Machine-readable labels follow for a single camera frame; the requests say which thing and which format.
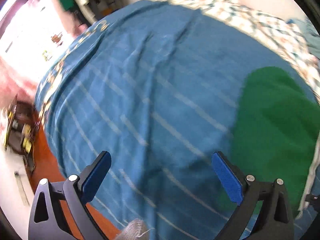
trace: orange floor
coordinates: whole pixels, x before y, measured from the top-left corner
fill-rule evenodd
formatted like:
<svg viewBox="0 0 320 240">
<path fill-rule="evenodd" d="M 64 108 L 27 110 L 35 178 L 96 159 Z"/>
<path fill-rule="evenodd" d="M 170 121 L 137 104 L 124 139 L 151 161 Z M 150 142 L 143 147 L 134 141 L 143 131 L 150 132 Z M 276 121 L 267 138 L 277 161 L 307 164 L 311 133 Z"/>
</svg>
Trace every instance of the orange floor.
<svg viewBox="0 0 320 240">
<path fill-rule="evenodd" d="M 50 182 L 65 180 L 65 178 L 59 172 L 57 160 L 52 155 L 48 147 L 47 140 L 42 129 L 40 129 L 36 136 L 34 156 L 36 169 L 30 178 L 33 191 L 36 190 L 36 187 L 42 178 L 47 178 Z M 62 201 L 61 205 L 74 237 L 83 239 L 74 220 L 72 219 L 71 213 L 67 207 L 67 203 Z M 95 208 L 89 204 L 87 204 L 87 207 L 104 234 L 110 240 L 114 239 L 119 233 L 119 230 L 115 228 L 109 220 L 104 218 Z"/>
</svg>

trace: bed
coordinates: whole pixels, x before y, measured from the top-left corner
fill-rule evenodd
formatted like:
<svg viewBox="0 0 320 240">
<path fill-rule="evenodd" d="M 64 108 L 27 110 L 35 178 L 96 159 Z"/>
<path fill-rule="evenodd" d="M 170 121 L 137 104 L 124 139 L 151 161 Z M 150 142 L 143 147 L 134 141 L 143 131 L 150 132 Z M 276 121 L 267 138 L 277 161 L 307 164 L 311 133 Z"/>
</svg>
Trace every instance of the bed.
<svg viewBox="0 0 320 240">
<path fill-rule="evenodd" d="M 319 101 L 295 24 L 237 0 L 141 0 L 74 41 L 41 81 L 36 108 L 64 176 L 111 153 L 92 205 L 116 227 L 140 218 L 150 239 L 213 239 L 232 212 L 215 197 L 211 155 L 229 155 L 244 80 L 265 66 Z M 296 239 L 315 215 L 308 207 L 295 221 Z"/>
</svg>

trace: patterned blanket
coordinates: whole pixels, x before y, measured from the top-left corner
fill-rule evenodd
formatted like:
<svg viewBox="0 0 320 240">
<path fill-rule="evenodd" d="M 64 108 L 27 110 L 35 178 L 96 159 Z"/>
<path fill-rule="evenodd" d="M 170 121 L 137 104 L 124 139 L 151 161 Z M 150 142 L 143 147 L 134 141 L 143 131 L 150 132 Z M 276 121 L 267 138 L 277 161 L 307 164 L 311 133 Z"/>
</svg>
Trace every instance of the patterned blanket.
<svg viewBox="0 0 320 240">
<path fill-rule="evenodd" d="M 111 153 L 92 205 L 115 226 L 140 218 L 151 239 L 213 239 L 231 212 L 215 198 L 210 159 L 230 154 L 245 78 L 278 66 L 315 102 L 311 57 L 295 25 L 237 0 L 142 0 L 79 37 L 40 83 L 36 106 L 65 176 Z M 296 238 L 311 218 L 296 222 Z"/>
</svg>

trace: metal bolt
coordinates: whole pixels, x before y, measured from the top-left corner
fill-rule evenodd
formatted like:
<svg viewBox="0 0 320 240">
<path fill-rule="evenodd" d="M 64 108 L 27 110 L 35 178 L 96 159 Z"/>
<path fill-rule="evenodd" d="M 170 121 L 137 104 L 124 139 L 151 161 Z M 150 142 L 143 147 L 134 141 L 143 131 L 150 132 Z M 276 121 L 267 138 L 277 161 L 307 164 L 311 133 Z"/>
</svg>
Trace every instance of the metal bolt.
<svg viewBox="0 0 320 240">
<path fill-rule="evenodd" d="M 70 175 L 70 176 L 69 176 L 69 180 L 70 180 L 70 181 L 75 181 L 76 179 L 78 179 L 78 176 L 77 176 L 77 175 Z"/>
<path fill-rule="evenodd" d="M 254 180 L 255 180 L 254 176 L 252 175 L 247 176 L 247 181 L 254 181 Z"/>
<path fill-rule="evenodd" d="M 47 179 L 41 179 L 41 180 L 40 180 L 40 184 L 41 184 L 41 185 L 45 185 L 45 184 L 47 184 L 47 182 L 48 182 Z"/>
<path fill-rule="evenodd" d="M 282 184 L 283 184 L 283 180 L 282 180 L 282 179 L 277 179 L 277 183 L 278 183 L 279 185 L 282 185 Z"/>
</svg>

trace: pink cloth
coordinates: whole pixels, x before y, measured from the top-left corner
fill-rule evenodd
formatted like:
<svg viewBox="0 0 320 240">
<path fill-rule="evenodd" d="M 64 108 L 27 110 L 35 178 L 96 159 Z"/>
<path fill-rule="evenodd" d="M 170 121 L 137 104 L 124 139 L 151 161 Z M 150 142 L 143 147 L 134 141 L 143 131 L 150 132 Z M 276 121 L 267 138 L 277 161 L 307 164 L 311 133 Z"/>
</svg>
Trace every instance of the pink cloth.
<svg viewBox="0 0 320 240">
<path fill-rule="evenodd" d="M 0 109 L 8 106 L 18 95 L 18 100 L 33 103 L 37 84 L 20 76 L 0 56 Z"/>
</svg>

